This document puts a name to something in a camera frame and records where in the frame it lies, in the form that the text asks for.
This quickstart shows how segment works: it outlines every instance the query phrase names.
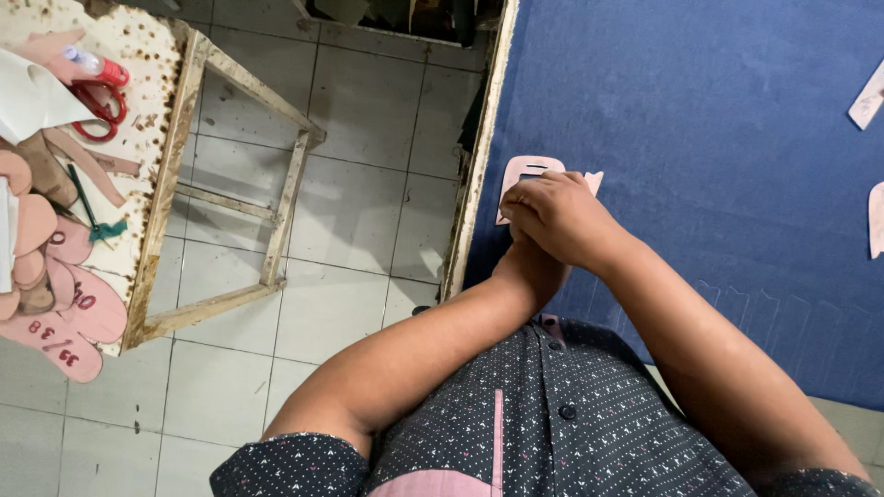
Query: shirt button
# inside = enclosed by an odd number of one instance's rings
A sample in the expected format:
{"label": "shirt button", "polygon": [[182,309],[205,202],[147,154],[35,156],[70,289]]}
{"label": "shirt button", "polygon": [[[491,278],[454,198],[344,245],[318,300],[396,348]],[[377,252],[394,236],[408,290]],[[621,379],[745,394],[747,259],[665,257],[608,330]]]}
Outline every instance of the shirt button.
{"label": "shirt button", "polygon": [[559,408],[559,416],[564,419],[574,419],[577,416],[577,409],[574,406],[564,405]]}

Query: glue bottle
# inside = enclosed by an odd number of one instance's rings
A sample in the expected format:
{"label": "glue bottle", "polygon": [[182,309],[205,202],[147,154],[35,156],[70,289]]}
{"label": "glue bottle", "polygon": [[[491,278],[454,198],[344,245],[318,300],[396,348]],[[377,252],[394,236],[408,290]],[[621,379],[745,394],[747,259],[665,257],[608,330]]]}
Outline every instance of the glue bottle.
{"label": "glue bottle", "polygon": [[84,73],[105,80],[116,87],[122,88],[129,82],[129,72],[125,67],[105,57],[78,49],[73,45],[65,45],[61,55],[78,65]]}

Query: blue mat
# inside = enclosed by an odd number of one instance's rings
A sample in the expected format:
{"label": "blue mat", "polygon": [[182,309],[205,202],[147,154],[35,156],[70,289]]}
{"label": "blue mat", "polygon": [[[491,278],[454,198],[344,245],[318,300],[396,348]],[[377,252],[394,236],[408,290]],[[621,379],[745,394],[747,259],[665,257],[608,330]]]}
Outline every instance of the blue mat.
{"label": "blue mat", "polygon": [[[507,160],[604,171],[598,198],[809,395],[884,410],[884,257],[867,201],[884,111],[847,116],[884,57],[884,3],[521,0],[465,287],[510,240]],[[546,308],[650,356],[575,271]]]}

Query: person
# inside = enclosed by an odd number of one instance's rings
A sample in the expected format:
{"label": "person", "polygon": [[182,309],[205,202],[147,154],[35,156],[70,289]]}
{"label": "person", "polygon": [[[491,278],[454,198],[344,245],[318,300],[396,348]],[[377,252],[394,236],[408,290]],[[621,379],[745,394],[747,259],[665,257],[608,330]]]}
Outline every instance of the person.
{"label": "person", "polygon": [[[628,233],[575,172],[503,198],[490,278],[342,350],[217,496],[871,496],[798,386]],[[679,410],[615,333],[532,318],[570,266],[608,285]]]}

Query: shirt sleeve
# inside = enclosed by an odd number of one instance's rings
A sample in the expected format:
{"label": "shirt sleeve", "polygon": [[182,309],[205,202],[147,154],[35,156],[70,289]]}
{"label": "shirt sleeve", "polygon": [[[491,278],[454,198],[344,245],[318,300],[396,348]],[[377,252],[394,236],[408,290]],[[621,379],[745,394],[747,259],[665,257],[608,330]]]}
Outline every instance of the shirt sleeve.
{"label": "shirt sleeve", "polygon": [[368,462],[343,439],[291,433],[240,448],[212,472],[216,497],[357,497]]}
{"label": "shirt sleeve", "polygon": [[758,489],[760,497],[880,497],[872,484],[838,470],[798,470]]}

